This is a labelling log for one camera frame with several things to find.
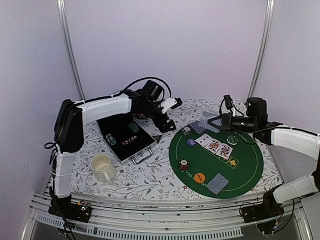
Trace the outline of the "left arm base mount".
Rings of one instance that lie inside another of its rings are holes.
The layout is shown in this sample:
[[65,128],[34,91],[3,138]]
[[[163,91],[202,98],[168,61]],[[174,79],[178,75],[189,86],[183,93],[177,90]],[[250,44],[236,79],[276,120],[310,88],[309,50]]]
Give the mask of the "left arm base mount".
[[68,220],[88,223],[92,213],[91,204],[81,200],[78,203],[72,203],[72,195],[58,198],[53,195],[51,197],[48,213]]

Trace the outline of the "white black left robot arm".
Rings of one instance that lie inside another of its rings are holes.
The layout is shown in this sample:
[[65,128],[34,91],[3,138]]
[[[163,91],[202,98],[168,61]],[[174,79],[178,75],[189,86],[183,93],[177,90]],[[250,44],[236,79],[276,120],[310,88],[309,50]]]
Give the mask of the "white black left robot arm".
[[181,99],[170,96],[159,100],[163,92],[157,83],[160,79],[144,77],[144,80],[146,84],[136,91],[127,86],[107,96],[62,101],[54,125],[54,141],[44,147],[55,151],[51,186],[54,196],[58,198],[54,207],[63,217],[70,217],[75,211],[74,205],[65,198],[71,194],[72,167],[77,152],[84,144],[85,125],[107,117],[133,113],[152,119],[162,133],[175,130],[175,123],[169,119],[167,111],[179,107]]

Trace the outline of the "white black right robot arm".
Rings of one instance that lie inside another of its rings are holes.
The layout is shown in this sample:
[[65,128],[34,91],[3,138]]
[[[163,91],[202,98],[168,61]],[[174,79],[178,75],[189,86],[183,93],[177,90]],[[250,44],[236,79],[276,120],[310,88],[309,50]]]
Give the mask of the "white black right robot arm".
[[[320,160],[320,135],[308,130],[287,126],[281,122],[269,121],[267,102],[260,97],[246,100],[246,113],[236,115],[238,109],[232,98],[225,95],[221,101],[228,110],[219,112],[207,123],[221,131],[234,131],[251,134],[259,142],[286,150],[291,150],[316,161]],[[263,203],[258,213],[262,218],[269,218],[278,210],[278,206],[295,199],[312,196],[320,191],[320,166],[305,176],[274,187],[263,196]]]

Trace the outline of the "purple small blind button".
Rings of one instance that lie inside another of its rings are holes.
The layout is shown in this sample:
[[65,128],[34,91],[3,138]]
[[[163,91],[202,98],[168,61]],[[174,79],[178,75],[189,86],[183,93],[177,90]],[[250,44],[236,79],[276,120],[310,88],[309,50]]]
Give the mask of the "purple small blind button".
[[197,144],[197,142],[196,142],[194,139],[192,139],[192,138],[190,138],[190,139],[187,140],[187,145],[188,145],[188,146],[193,147],[193,146],[195,146],[196,144]]

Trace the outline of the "red black poker chip stack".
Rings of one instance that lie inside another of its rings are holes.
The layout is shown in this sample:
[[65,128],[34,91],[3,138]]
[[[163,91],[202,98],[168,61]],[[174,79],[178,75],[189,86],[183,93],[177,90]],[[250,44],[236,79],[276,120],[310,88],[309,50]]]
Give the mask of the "red black poker chip stack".
[[182,159],[179,162],[179,170],[181,172],[186,172],[189,169],[189,162],[186,159]]

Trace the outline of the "orange big blind button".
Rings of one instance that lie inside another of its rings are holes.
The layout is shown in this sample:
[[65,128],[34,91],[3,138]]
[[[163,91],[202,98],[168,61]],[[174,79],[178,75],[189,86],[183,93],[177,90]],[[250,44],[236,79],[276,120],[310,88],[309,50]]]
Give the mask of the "orange big blind button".
[[206,176],[205,176],[203,173],[198,172],[198,173],[196,173],[196,174],[194,175],[193,179],[194,179],[194,181],[195,181],[196,183],[202,184],[202,183],[205,182]]

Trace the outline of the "blue playing card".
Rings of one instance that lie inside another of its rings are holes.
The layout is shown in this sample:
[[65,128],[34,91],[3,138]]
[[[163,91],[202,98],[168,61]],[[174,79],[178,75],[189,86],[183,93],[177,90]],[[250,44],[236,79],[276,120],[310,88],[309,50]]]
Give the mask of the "blue playing card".
[[215,193],[216,187],[215,187],[215,183],[214,183],[213,180],[211,180],[210,182],[208,182],[208,183],[206,184],[206,187],[207,187],[207,189],[208,189],[209,191],[211,191],[212,193]]
[[197,133],[197,134],[202,134],[203,132],[206,131],[205,128],[199,126],[199,121],[194,121],[189,124],[189,126]]
[[215,195],[219,194],[222,189],[229,183],[229,180],[220,173],[218,173],[212,180],[215,183],[215,193],[213,193]]

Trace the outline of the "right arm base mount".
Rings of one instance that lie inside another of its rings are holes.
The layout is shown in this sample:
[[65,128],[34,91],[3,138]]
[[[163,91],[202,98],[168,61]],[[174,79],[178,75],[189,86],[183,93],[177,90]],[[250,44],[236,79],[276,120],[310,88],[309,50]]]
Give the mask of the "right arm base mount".
[[284,214],[284,208],[281,204],[277,203],[252,203],[244,202],[239,207],[239,214],[245,223],[261,221]]

